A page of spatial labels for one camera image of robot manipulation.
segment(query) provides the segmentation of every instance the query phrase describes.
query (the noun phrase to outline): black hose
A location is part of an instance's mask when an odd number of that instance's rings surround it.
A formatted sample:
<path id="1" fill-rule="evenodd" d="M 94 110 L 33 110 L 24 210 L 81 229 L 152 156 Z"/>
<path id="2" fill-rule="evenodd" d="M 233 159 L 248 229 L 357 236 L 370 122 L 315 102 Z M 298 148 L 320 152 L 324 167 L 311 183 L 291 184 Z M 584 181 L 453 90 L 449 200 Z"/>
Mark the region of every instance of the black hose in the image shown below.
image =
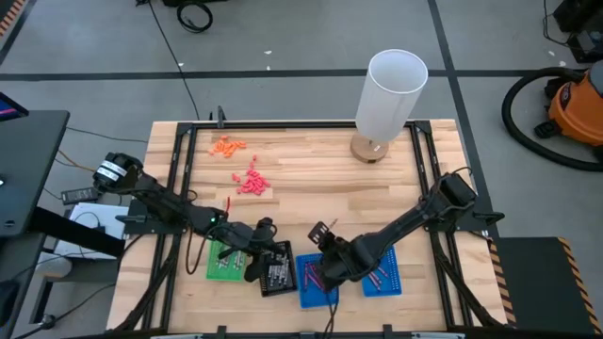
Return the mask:
<path id="1" fill-rule="evenodd" d="M 182 17 L 182 11 L 188 6 L 196 6 L 207 14 L 209 20 L 205 26 L 199 27 L 195 25 L 189 18 Z M 182 2 L 176 10 L 176 16 L 178 17 L 178 22 L 182 25 L 182 27 L 190 33 L 202 33 L 209 29 L 209 27 L 211 27 L 211 25 L 214 23 L 214 16 L 211 13 L 211 10 L 209 10 L 209 7 L 204 5 L 201 0 L 187 0 Z"/>
<path id="2" fill-rule="evenodd" d="M 517 140 L 524 147 L 552 162 L 576 170 L 603 171 L 603 164 L 577 160 L 549 150 L 548 148 L 527 137 L 519 130 L 519 128 L 517 128 L 517 125 L 515 125 L 513 117 L 511 116 L 511 106 L 515 96 L 527 84 L 547 76 L 557 76 L 568 82 L 579 82 L 584 78 L 584 74 L 580 72 L 568 70 L 562 67 L 549 67 L 519 79 L 519 81 L 517 81 L 511 87 L 511 89 L 509 89 L 509 92 L 507 92 L 507 95 L 505 96 L 505 100 L 502 102 L 502 122 L 504 122 L 505 127 L 507 127 L 507 131 L 509 131 L 511 137 Z"/>

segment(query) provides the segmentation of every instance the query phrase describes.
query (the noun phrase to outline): blue pegboard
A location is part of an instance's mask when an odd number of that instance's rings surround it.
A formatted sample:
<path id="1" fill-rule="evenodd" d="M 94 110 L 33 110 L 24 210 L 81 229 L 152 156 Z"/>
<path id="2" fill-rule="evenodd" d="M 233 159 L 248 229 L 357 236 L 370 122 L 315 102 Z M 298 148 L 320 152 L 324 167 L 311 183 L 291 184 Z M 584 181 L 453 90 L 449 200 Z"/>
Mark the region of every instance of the blue pegboard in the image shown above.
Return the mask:
<path id="1" fill-rule="evenodd" d="M 399 280 L 398 261 L 396 260 L 396 251 L 393 247 L 387 250 L 387 253 L 382 258 L 379 264 L 386 273 L 387 278 L 379 269 L 375 269 L 373 273 L 381 280 L 380 291 L 377 290 L 373 282 L 368 276 L 362 279 L 362 290 L 365 297 L 387 297 L 397 296 L 402 294 L 402 284 Z"/>
<path id="2" fill-rule="evenodd" d="M 295 266 L 297 269 L 298 286 L 300 291 L 300 306 L 303 309 L 311 307 L 328 306 L 327 294 L 322 292 L 318 286 L 312 281 L 308 280 L 308 285 L 305 285 L 305 264 L 306 263 L 318 263 L 322 258 L 321 253 L 316 254 L 304 254 L 295 257 Z M 332 305 L 335 305 L 339 301 L 339 289 L 335 288 L 329 293 L 329 301 Z"/>

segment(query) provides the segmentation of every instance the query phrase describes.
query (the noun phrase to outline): orange pieces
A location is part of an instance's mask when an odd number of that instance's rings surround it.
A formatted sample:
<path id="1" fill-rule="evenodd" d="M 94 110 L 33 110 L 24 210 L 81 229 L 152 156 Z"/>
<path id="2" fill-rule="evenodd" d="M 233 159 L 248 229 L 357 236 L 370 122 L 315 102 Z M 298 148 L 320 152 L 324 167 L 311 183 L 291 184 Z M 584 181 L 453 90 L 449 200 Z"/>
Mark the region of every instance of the orange pieces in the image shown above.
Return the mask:
<path id="1" fill-rule="evenodd" d="M 228 142 L 228 136 L 221 136 L 220 140 L 214 144 L 214 149 L 209 151 L 210 155 L 215 153 L 223 153 L 224 157 L 228 158 L 235 153 L 237 148 L 246 148 L 247 144 L 243 141 Z"/>

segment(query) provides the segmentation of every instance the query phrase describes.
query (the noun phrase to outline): vacuum hose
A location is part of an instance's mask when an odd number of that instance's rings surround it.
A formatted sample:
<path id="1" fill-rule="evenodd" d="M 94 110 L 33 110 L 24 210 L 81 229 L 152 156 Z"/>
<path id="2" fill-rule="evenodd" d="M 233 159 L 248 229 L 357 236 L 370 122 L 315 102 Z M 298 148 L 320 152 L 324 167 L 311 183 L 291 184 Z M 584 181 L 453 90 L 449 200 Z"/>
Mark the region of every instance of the vacuum hose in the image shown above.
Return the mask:
<path id="1" fill-rule="evenodd" d="M 519 130 L 519 128 L 517 128 L 517 125 L 515 125 L 513 117 L 511 116 L 511 106 L 515 96 L 527 84 L 547 76 L 560 77 L 568 82 L 580 82 L 584 78 L 583 73 L 568 70 L 562 67 L 544 68 L 536 71 L 534 74 L 521 78 L 511 87 L 511 89 L 509 89 L 509 92 L 507 92 L 507 95 L 505 96 L 505 100 L 502 102 L 502 121 L 504 122 L 505 127 L 507 127 L 507 131 L 509 131 L 511 137 L 517 140 L 524 147 L 552 162 L 576 170 L 603 171 L 603 164 L 577 160 L 549 150 L 548 148 L 540 145 L 536 141 L 526 136 Z"/>

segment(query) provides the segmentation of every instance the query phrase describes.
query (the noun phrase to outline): wooden table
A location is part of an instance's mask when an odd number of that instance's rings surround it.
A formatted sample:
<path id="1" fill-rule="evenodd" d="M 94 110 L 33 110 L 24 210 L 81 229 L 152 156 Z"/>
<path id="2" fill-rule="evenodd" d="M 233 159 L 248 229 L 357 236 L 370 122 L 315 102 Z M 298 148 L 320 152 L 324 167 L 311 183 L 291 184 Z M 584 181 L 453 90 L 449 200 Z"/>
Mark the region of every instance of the wooden table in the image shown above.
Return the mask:
<path id="1" fill-rule="evenodd" d="M 145 171 L 163 185 L 167 182 L 176 124 L 155 122 L 144 161 Z M 455 122 L 432 121 L 432 129 L 442 172 L 465 166 Z M 207 151 L 226 132 L 199 131 L 190 186 L 199 194 L 195 203 L 225 208 L 230 196 L 230 220 L 254 225 L 262 217 L 273 218 L 279 228 L 275 240 L 290 240 L 294 255 L 318 252 L 307 234 L 319 220 L 330 223 L 338 218 L 335 232 L 348 240 L 377 231 L 415 206 L 421 194 L 410 133 L 405 129 L 391 143 L 383 161 L 368 165 L 350 153 L 353 132 L 324 128 L 228 130 L 232 140 L 246 141 L 247 149 L 224 158 Z M 231 175 L 238 173 L 244 177 L 253 154 L 257 154 L 256 169 L 272 187 L 260 197 L 237 195 L 237 183 Z M 432 176 L 428 174 L 431 184 Z M 176 187 L 181 185 L 182 174 L 179 175 Z M 494 318 L 506 322 L 486 242 L 467 233 L 455 236 L 468 287 Z M 198 236 L 193 238 L 191 260 L 201 240 Z M 208 249 L 197 273 L 187 275 L 186 241 L 184 238 L 180 249 L 170 332 L 216 332 L 218 325 L 226 325 L 229 332 L 324 330 L 328 308 L 302 310 L 297 293 L 262 298 L 259 282 L 206 280 Z M 108 328 L 124 320 L 146 289 L 154 248 L 155 235 L 146 235 L 124 257 Z M 414 231 L 396 244 L 396 254 L 402 295 L 368 299 L 363 296 L 360 283 L 345 282 L 340 287 L 335 331 L 382 331 L 383 324 L 392 324 L 394 331 L 446 328 L 428 234 L 422 229 Z M 450 281 L 448 286 L 456 323 L 461 324 L 456 292 Z M 162 296 L 159 293 L 155 300 L 155 326 L 159 323 Z"/>

